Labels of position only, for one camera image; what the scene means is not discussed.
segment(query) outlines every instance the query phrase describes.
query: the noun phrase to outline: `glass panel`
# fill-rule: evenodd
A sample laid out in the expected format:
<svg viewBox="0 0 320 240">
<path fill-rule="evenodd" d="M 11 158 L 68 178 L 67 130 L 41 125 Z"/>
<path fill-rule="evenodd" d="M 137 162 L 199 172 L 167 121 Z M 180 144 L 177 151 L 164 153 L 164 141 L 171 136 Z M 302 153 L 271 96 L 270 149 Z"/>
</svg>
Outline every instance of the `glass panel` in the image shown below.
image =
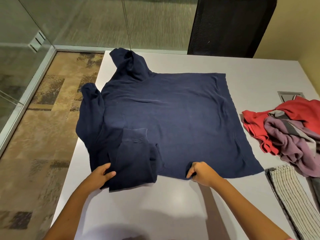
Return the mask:
<svg viewBox="0 0 320 240">
<path fill-rule="evenodd" d="M 29 47 L 38 26 L 18 0 L 0 2 L 0 90 L 19 100 L 51 44 Z"/>
<path fill-rule="evenodd" d="M 54 45 L 128 48 L 121 0 L 20 0 Z"/>
<path fill-rule="evenodd" d="M 131 48 L 188 50 L 198 0 L 125 0 Z"/>
<path fill-rule="evenodd" d="M 9 99 L 4 99 L 3 95 L 0 94 L 0 131 L 5 126 L 15 107 L 14 103 L 10 102 Z"/>
</svg>

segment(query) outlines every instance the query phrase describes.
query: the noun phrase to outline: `forearm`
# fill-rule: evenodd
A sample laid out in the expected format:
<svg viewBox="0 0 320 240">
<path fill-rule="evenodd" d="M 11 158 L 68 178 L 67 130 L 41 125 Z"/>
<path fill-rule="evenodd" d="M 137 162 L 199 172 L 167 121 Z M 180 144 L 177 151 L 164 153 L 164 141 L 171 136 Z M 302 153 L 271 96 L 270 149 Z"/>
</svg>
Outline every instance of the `forearm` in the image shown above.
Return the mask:
<svg viewBox="0 0 320 240">
<path fill-rule="evenodd" d="M 44 240 L 74 239 L 88 195 L 89 193 L 81 186 L 72 193 Z"/>
<path fill-rule="evenodd" d="M 250 240 L 287 240 L 290 237 L 242 196 L 226 179 L 212 188 L 223 198 Z"/>
</svg>

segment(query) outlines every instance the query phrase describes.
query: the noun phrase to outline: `yellow wall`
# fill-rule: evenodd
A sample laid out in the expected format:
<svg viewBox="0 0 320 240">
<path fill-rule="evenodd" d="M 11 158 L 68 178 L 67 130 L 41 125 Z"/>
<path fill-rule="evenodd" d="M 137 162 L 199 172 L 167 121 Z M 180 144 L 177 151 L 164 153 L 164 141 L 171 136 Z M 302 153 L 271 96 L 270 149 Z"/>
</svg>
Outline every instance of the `yellow wall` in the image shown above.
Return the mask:
<svg viewBox="0 0 320 240">
<path fill-rule="evenodd" d="M 320 0 L 278 0 L 254 58 L 298 60 L 320 94 Z"/>
</svg>

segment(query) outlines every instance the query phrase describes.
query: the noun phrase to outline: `person's right arm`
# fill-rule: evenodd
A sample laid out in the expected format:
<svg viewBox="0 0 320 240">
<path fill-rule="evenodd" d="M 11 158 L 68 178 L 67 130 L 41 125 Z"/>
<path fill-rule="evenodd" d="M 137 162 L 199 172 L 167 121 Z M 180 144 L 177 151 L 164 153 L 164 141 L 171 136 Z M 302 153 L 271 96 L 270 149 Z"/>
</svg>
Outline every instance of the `person's right arm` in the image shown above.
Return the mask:
<svg viewBox="0 0 320 240">
<path fill-rule="evenodd" d="M 226 202 L 250 240 L 288 240 L 290 237 L 260 210 L 251 204 L 226 179 L 205 162 L 194 162 L 187 174 L 204 186 L 213 188 Z"/>
</svg>

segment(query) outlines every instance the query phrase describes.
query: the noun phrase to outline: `black and white striped fabric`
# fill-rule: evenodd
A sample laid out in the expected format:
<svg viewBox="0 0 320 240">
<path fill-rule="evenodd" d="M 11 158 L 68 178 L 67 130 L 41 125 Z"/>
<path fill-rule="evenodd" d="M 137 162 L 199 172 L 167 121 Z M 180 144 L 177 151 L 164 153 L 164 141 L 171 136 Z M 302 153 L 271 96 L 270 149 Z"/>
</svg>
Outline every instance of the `black and white striped fabric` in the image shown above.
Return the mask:
<svg viewBox="0 0 320 240">
<path fill-rule="evenodd" d="M 292 166 L 266 170 L 273 191 L 301 240 L 320 240 L 320 214 L 303 190 Z"/>
</svg>

